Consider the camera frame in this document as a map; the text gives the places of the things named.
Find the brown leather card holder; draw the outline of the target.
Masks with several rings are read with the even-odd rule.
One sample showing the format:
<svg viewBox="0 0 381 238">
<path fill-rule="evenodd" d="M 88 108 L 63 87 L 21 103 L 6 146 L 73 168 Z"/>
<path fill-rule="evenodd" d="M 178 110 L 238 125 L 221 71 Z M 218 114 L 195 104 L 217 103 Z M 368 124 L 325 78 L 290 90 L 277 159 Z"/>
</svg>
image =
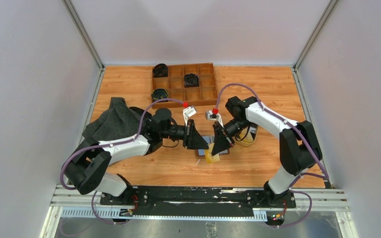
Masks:
<svg viewBox="0 0 381 238">
<path fill-rule="evenodd" d="M 214 135 L 211 135 L 211 136 L 208 136 L 208 135 L 203 135 L 202 138 L 207 142 L 207 144 L 211 144 L 214 142 Z M 197 149 L 195 150 L 195 155 L 197 157 L 201 157 L 201 156 L 205 156 L 205 152 L 207 152 L 208 149 Z M 229 155 L 230 154 L 230 150 L 227 149 L 227 150 L 224 150 L 222 152 L 220 152 L 218 155 Z"/>
</svg>

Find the gold VIP card 8835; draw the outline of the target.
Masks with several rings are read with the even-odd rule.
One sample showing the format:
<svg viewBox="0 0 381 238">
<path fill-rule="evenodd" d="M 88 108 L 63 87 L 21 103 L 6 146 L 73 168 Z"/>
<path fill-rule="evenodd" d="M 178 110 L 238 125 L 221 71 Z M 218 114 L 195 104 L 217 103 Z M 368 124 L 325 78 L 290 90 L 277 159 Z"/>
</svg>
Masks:
<svg viewBox="0 0 381 238">
<path fill-rule="evenodd" d="M 208 144 L 208 149 L 204 150 L 204 156 L 208 164 L 216 163 L 220 161 L 219 154 L 213 155 L 213 143 Z"/>
</svg>

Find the yellow oval card tray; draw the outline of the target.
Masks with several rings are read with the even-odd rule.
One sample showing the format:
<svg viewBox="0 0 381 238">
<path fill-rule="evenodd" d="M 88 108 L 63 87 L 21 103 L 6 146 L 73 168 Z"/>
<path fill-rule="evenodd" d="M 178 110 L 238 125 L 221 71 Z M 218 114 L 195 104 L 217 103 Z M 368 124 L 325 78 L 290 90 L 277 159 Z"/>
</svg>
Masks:
<svg viewBox="0 0 381 238">
<path fill-rule="evenodd" d="M 239 145 L 249 147 L 256 141 L 257 132 L 258 126 L 256 124 L 252 124 L 236 135 L 234 140 Z"/>
</svg>

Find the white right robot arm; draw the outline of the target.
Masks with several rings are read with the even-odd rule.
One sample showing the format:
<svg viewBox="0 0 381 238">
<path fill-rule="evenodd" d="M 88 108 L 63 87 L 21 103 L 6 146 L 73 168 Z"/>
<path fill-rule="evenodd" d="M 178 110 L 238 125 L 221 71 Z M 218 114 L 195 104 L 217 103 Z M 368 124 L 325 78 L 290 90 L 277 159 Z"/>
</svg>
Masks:
<svg viewBox="0 0 381 238">
<path fill-rule="evenodd" d="M 263 186 L 260 200 L 270 207 L 283 201 L 289 189 L 303 174 L 318 165 L 324 176 L 327 172 L 322 161 L 322 151 L 311 122 L 288 119 L 271 110 L 252 96 L 241 100 L 234 96 L 228 99 L 225 108 L 233 117 L 226 124 L 215 122 L 214 144 L 211 155 L 235 146 L 235 136 L 251 124 L 255 124 L 276 137 L 279 141 L 280 168 Z"/>
</svg>

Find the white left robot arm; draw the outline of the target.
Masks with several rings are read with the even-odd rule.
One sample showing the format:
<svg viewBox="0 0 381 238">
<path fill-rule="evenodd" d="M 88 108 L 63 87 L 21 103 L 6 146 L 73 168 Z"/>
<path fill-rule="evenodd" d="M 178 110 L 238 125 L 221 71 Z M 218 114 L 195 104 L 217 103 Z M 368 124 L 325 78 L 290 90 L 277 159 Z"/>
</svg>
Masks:
<svg viewBox="0 0 381 238">
<path fill-rule="evenodd" d="M 206 150 L 208 143 L 195 128 L 194 120 L 186 119 L 178 125 L 168 108 L 159 108 L 151 115 L 143 112 L 141 130 L 129 138 L 96 141 L 87 138 L 67 159 L 61 171 L 73 184 L 72 189 L 86 195 L 97 191 L 113 196 L 120 205 L 132 199 L 130 183 L 121 175 L 107 172 L 109 165 L 118 161 L 149 155 L 163 145 L 164 139 L 182 141 L 189 150 Z"/>
</svg>

